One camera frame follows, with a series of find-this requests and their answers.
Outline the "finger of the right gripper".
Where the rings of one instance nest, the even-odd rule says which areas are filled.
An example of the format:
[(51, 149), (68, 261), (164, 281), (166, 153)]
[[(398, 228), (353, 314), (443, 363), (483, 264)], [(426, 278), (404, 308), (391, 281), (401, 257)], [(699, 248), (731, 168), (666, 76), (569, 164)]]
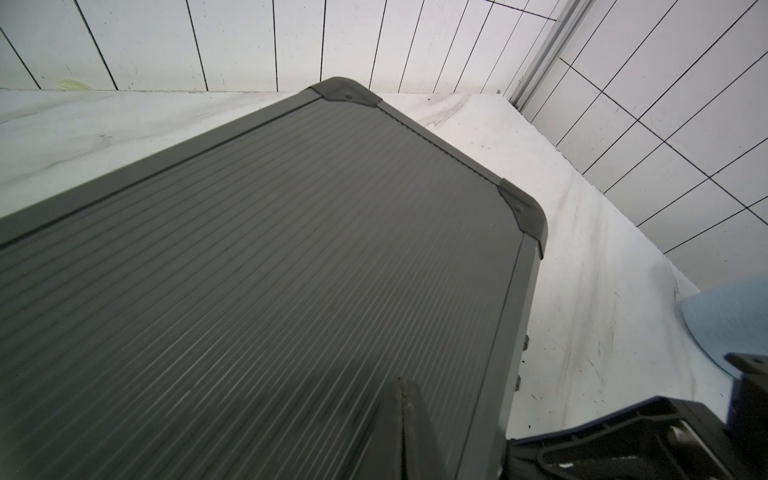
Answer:
[(586, 424), (506, 444), (505, 479), (748, 479), (705, 405), (653, 397)]

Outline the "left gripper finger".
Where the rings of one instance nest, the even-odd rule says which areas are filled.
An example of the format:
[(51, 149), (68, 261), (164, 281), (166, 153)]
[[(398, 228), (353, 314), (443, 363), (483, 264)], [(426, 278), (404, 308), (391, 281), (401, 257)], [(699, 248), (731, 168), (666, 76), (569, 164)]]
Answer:
[(398, 378), (383, 392), (355, 479), (448, 479), (418, 385)]

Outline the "black poker set case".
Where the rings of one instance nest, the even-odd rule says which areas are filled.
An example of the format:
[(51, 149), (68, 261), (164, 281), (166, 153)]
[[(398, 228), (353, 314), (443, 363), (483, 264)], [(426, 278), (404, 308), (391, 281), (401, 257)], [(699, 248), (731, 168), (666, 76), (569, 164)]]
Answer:
[(5, 479), (499, 474), (539, 203), (336, 77), (3, 217)]

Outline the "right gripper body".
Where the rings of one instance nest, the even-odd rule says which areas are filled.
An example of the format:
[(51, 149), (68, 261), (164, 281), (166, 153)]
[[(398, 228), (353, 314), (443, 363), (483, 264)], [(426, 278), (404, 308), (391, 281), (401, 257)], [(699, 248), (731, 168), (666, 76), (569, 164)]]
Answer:
[(728, 435), (742, 461), (755, 473), (767, 473), (767, 357), (728, 353), (725, 360), (741, 372), (734, 384)]

